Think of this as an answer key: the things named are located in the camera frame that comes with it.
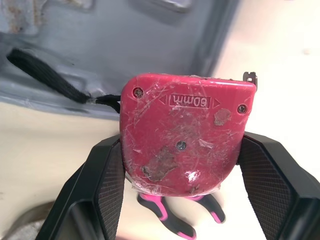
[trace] dirt stain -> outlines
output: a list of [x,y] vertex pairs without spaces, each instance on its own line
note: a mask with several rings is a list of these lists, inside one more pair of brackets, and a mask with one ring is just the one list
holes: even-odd
[[221,108],[214,115],[214,124],[216,126],[223,126],[227,121],[230,120],[231,112],[226,108]]
[[159,182],[177,167],[178,164],[175,162],[175,155],[165,146],[147,165],[143,166],[141,170],[151,182]]

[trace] black strap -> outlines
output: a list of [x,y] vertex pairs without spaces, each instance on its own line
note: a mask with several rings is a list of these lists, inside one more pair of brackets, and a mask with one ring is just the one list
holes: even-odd
[[86,95],[72,86],[59,73],[42,60],[17,48],[14,48],[6,58],[26,74],[76,103],[86,104],[93,102],[96,104],[107,105],[112,107],[118,114],[120,113],[120,104],[118,102],[120,101],[121,96],[119,95],[109,94],[92,98],[90,95]]

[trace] screw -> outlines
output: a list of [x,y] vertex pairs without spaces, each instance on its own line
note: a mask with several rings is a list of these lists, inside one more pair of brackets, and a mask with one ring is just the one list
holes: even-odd
[[133,89],[133,95],[137,99],[139,99],[144,95],[144,91],[140,87],[136,87],[135,89]]
[[244,114],[244,113],[246,113],[246,111],[247,111],[247,106],[246,105],[242,104],[242,105],[240,105],[238,107],[238,113]]
[[185,141],[178,141],[178,143],[176,144],[176,148],[179,151],[183,151],[187,148],[187,143]]

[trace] pink handle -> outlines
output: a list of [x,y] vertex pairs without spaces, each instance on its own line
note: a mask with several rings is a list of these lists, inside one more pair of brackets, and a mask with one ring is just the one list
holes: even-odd
[[165,221],[168,219],[168,213],[166,211],[165,206],[162,204],[161,199],[162,196],[154,196],[149,194],[140,193],[140,197],[146,201],[155,203],[162,213],[162,217],[160,217],[160,221]]

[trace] pliers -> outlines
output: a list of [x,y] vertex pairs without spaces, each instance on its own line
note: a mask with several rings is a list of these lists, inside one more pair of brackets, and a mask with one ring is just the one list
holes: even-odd
[[[226,216],[224,211],[211,194],[186,198],[205,207],[218,224],[225,221]],[[170,210],[164,196],[154,196],[140,192],[137,196],[137,201],[142,206],[150,209],[159,218],[162,224],[174,234],[187,240],[195,240],[197,238],[195,229],[178,218]]]

